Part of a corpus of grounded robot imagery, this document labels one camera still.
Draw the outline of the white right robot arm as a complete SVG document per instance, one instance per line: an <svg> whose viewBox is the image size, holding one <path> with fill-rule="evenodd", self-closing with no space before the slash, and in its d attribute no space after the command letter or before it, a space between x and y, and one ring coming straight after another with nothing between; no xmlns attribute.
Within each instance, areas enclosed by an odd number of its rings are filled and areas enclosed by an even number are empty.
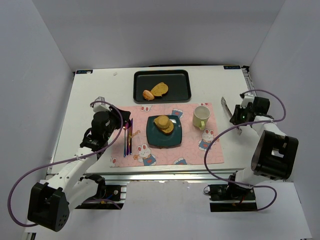
<svg viewBox="0 0 320 240"><path fill-rule="evenodd" d="M268 115L270 100L251 94L242 97L242 103L235 106L231 113L224 98L221 104L230 116L230 123L239 125L247 122L255 123L251 127L259 136L259 142L254 151L250 167L237 171L229 176L226 193L237 198L246 194L253 186L267 180L286 180L290 177L299 141L280 131Z"/></svg>

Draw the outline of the small round bread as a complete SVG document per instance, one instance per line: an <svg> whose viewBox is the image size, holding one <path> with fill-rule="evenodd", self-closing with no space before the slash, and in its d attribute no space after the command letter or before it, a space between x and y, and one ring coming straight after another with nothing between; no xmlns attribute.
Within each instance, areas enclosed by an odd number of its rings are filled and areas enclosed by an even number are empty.
<svg viewBox="0 0 320 240"><path fill-rule="evenodd" d="M154 119L154 123L160 129L167 129L170 126L170 119L167 115L160 115Z"/></svg>

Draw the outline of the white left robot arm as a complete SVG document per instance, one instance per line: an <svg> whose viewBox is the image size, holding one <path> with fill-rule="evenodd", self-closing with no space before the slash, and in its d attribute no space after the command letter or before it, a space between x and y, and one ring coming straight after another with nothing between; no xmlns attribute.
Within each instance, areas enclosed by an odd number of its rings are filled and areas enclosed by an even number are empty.
<svg viewBox="0 0 320 240"><path fill-rule="evenodd" d="M105 179L86 171L103 155L113 132L119 132L131 113L113 106L97 106L91 127L83 136L74 155L58 173L44 183L36 183L30 193L27 219L52 231L60 231L70 212L89 198L105 194Z"/></svg>

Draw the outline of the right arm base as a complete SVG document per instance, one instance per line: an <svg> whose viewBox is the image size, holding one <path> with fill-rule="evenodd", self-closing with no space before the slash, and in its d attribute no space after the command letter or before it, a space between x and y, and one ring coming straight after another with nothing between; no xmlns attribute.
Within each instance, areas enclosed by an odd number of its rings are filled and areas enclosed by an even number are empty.
<svg viewBox="0 0 320 240"><path fill-rule="evenodd" d="M210 184L203 189L203 193L209 196L212 213L256 212L258 209L253 189L232 183Z"/></svg>

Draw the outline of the heart bread slice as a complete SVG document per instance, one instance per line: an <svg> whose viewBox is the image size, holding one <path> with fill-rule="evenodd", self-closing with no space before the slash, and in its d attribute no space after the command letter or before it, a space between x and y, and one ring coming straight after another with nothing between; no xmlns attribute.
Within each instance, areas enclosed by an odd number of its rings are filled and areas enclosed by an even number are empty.
<svg viewBox="0 0 320 240"><path fill-rule="evenodd" d="M170 125L169 125L169 127L167 128L167 129L160 129L159 127L157 127L157 129L158 130L160 130L163 134L165 134L165 135L170 135L172 132L173 132L173 130L174 130L174 124L173 124L173 122L170 120Z"/></svg>

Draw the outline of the metal tongs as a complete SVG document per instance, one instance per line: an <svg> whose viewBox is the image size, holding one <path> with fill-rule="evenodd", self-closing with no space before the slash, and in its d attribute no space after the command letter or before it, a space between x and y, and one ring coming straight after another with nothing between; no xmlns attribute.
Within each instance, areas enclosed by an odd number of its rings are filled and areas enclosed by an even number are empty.
<svg viewBox="0 0 320 240"><path fill-rule="evenodd" d="M227 105L227 102L225 100L224 97L221 98L221 105L222 105L222 108L224 109L224 111L226 112L226 114L228 115L229 118L231 118L233 116L232 112L230 111L228 105ZM237 127L236 128L236 131L237 131L237 134L240 136L242 134L242 129Z"/></svg>

